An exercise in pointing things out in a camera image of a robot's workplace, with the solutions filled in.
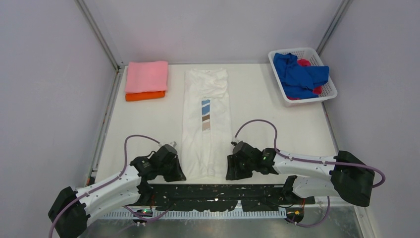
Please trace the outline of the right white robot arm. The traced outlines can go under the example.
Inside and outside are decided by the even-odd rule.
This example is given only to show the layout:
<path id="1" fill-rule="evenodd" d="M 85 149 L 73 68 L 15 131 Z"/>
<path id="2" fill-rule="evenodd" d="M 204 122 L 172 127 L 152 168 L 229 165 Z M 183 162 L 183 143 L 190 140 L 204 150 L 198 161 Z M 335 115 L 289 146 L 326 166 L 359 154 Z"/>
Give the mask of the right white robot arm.
<path id="1" fill-rule="evenodd" d="M 287 175 L 281 196 L 288 204 L 309 197 L 340 197 L 355 206 L 368 207 L 375 172 L 347 151 L 335 156 L 307 156 L 277 148 L 259 150 L 240 141 L 227 156 L 227 180 L 263 175 Z"/>

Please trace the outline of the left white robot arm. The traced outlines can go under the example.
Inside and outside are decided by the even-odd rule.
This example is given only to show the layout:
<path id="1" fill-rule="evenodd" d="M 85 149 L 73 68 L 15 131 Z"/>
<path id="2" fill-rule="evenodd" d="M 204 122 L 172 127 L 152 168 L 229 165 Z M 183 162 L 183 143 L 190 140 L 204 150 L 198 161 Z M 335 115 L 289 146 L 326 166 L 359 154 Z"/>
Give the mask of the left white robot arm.
<path id="1" fill-rule="evenodd" d="M 157 176 L 165 181 L 185 181 L 178 153 L 165 144 L 150 156 L 133 159 L 122 172 L 84 188 L 60 191 L 48 217 L 52 231 L 61 238 L 77 238 L 101 216 L 126 205 L 147 205 L 153 188 L 148 183 Z"/>

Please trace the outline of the white printed t shirt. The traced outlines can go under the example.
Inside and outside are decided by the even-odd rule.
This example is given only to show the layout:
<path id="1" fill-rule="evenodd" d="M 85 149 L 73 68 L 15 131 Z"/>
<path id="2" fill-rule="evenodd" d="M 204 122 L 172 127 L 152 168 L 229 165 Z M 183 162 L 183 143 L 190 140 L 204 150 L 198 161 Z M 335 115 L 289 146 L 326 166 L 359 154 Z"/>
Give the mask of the white printed t shirt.
<path id="1" fill-rule="evenodd" d="M 227 70 L 186 71 L 180 158 L 186 178 L 225 178 L 232 138 Z"/>

